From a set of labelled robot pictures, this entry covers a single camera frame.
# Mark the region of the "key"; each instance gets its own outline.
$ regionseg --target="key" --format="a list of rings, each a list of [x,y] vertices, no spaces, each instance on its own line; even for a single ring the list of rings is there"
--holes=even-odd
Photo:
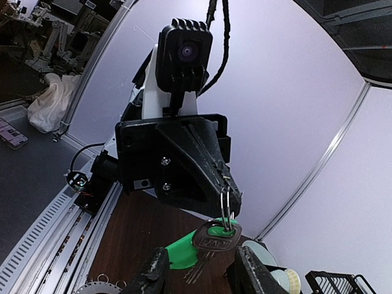
[[[210,220],[195,232],[192,243],[198,249],[198,263],[184,276],[187,284],[197,281],[217,253],[229,251],[237,245],[242,228],[238,224],[232,224],[232,227],[233,231],[225,232],[221,221]]]

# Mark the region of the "white fabric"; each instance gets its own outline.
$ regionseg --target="white fabric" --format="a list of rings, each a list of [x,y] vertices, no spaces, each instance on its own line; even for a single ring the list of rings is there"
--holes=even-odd
[[[29,122],[37,130],[48,133],[60,127],[79,77],[63,75],[61,79],[55,73],[46,74],[45,81],[49,88],[28,108]]]

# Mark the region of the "green key tag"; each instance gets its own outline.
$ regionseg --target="green key tag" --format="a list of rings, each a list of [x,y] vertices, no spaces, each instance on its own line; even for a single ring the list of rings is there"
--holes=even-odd
[[[230,221],[233,224],[238,224],[236,220],[232,219]],[[196,230],[166,247],[169,254],[171,270],[184,270],[186,268],[191,268],[198,262],[198,249],[193,245],[195,233]],[[208,234],[211,236],[231,237],[234,234],[234,231],[225,232],[223,227],[214,226],[208,229]]]

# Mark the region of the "camera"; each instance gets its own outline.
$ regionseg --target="camera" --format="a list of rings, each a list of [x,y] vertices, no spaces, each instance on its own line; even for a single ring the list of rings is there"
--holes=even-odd
[[[173,19],[159,34],[156,79],[163,92],[199,92],[205,84],[213,35],[202,21]]]

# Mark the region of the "gray carpet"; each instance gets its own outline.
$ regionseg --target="gray carpet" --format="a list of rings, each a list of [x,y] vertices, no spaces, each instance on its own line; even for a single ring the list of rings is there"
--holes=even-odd
[[[25,231],[66,184],[76,150],[52,134],[41,134],[23,117],[11,124],[29,138],[19,150],[0,140],[0,264]],[[76,167],[87,161],[81,156]]]

